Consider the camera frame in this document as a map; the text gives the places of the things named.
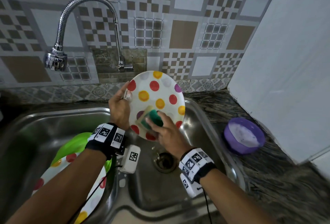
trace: chrome faucet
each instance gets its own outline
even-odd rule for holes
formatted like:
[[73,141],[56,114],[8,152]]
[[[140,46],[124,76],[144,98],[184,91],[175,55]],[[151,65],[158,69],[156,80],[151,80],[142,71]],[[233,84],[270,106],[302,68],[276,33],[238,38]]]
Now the chrome faucet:
[[63,39],[64,39],[66,22],[72,10],[76,6],[86,1],[99,1],[110,9],[110,11],[113,14],[113,23],[116,33],[118,69],[120,72],[126,69],[133,71],[133,56],[132,56],[132,63],[129,64],[125,64],[125,59],[122,56],[122,48],[119,40],[118,16],[113,5],[108,0],[72,0],[68,3],[68,5],[66,5],[65,9],[61,14],[60,21],[58,23],[57,36],[54,47],[50,51],[46,52],[46,54],[44,55],[43,61],[45,67],[55,71],[65,70],[68,61],[68,56],[63,52]]

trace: person's left hand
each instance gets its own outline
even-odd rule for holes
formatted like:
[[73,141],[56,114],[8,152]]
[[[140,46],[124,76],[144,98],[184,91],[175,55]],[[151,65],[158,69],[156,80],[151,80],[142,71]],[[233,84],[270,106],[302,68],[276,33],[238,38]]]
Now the person's left hand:
[[129,81],[109,100],[110,122],[116,124],[122,130],[129,129],[130,106],[127,100],[123,99]]

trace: countertop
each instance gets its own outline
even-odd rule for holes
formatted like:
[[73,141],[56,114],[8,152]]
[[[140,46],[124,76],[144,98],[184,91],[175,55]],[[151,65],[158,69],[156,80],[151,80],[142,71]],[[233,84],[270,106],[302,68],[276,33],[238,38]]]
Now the countertop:
[[[199,104],[219,134],[231,118],[255,122],[228,90],[190,93],[185,97]],[[265,136],[265,145],[255,153],[233,155],[245,173],[246,193],[278,223],[318,224],[330,220],[330,184],[311,163],[295,165],[266,133]],[[218,212],[211,216],[213,223],[226,223]],[[194,223],[209,223],[208,216]]]

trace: sink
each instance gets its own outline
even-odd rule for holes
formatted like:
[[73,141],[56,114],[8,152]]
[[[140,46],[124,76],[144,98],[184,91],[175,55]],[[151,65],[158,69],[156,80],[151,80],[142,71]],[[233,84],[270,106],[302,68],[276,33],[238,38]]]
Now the sink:
[[[218,169],[245,190],[242,173],[216,134],[204,112],[186,99],[180,131],[192,146],[202,148]],[[3,130],[0,139],[0,223],[5,222],[32,193],[39,177],[50,166],[57,150],[75,135],[93,132],[108,122],[107,104],[89,103],[23,115]],[[207,214],[204,195],[186,193],[174,157],[157,142],[126,132],[127,144],[141,148],[137,170],[109,173],[103,197],[84,223],[110,223],[122,210],[139,222],[180,223]],[[121,158],[114,160],[119,164]],[[210,202],[210,211],[216,211]]]

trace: forearm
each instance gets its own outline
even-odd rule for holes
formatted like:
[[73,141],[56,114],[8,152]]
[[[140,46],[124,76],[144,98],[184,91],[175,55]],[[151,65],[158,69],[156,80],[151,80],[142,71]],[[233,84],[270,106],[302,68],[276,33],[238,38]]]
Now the forearm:
[[86,200],[105,161],[102,152],[84,150],[27,200],[7,224],[66,223]]
[[273,223],[266,212],[219,170],[211,170],[200,179],[200,184],[228,224]]

